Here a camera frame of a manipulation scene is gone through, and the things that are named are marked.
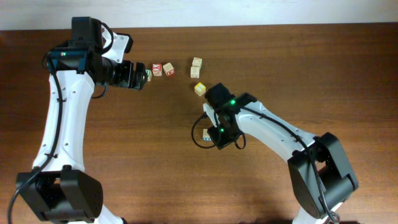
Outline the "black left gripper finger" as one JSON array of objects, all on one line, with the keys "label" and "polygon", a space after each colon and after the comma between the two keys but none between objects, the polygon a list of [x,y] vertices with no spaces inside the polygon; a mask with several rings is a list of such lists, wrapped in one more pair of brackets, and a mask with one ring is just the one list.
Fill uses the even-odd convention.
[{"label": "black left gripper finger", "polygon": [[134,70],[134,74],[135,75],[145,75],[146,74],[145,65],[141,62],[137,62],[135,70]]},{"label": "black left gripper finger", "polygon": [[147,75],[145,74],[134,75],[133,79],[130,82],[130,88],[134,90],[141,90],[146,82],[147,82]]}]

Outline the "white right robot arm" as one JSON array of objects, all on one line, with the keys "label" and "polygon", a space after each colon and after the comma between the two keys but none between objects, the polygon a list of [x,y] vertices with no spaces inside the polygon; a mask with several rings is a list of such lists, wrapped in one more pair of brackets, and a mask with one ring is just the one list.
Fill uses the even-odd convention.
[{"label": "white right robot arm", "polygon": [[300,211],[294,223],[338,223],[337,209],[358,189],[358,180],[339,139],[302,131],[271,113],[245,93],[206,93],[204,112],[214,126],[209,134],[218,149],[251,135],[288,165]]}]

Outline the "wooden block number 8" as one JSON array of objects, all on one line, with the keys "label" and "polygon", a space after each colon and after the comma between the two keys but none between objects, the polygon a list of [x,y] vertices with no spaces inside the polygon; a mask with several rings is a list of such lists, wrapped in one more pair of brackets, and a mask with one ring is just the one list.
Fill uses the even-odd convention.
[{"label": "wooden block number 8", "polygon": [[211,137],[210,137],[210,135],[208,134],[208,130],[207,130],[207,129],[203,129],[202,140],[204,140],[204,141],[211,141]]}]

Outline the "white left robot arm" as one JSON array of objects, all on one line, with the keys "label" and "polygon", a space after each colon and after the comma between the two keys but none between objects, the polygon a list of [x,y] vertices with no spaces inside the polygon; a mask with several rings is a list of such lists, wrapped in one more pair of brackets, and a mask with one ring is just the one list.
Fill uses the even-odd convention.
[{"label": "white left robot arm", "polygon": [[83,138],[96,85],[140,90],[147,81],[144,64],[124,59],[132,43],[130,35],[101,26],[74,32],[45,54],[50,103],[42,145],[32,170],[16,178],[16,195],[39,220],[124,223],[104,205],[100,182],[85,172]]}]

